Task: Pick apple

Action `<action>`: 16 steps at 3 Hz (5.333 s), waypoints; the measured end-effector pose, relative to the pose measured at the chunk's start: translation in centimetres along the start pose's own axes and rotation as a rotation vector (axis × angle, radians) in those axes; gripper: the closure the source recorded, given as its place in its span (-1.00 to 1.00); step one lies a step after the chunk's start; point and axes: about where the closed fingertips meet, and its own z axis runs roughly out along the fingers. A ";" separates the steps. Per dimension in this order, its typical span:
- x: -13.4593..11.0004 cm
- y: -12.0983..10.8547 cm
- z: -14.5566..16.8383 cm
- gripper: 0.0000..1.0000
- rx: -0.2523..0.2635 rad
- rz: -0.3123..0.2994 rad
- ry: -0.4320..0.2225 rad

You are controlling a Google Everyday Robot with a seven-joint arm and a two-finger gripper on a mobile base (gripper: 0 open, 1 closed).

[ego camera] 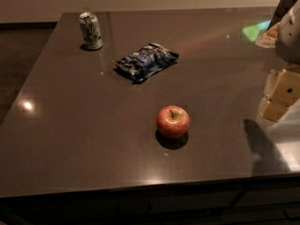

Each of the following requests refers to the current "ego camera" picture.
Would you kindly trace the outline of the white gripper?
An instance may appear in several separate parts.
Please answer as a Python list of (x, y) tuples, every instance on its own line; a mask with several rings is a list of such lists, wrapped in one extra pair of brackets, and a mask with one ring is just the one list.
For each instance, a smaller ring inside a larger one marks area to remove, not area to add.
[[(300, 64), (300, 0), (279, 2), (276, 15), (276, 54), (288, 63)], [(300, 98), (300, 67), (272, 69), (263, 92), (267, 97), (261, 100), (259, 116), (277, 122)]]

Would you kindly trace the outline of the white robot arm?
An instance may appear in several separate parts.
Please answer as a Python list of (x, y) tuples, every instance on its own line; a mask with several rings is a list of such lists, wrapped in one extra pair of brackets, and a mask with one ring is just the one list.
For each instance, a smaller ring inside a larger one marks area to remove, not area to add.
[(276, 56), (283, 68), (272, 69), (264, 87), (259, 116), (273, 122), (266, 130), (292, 172), (300, 172), (300, 0), (277, 26)]

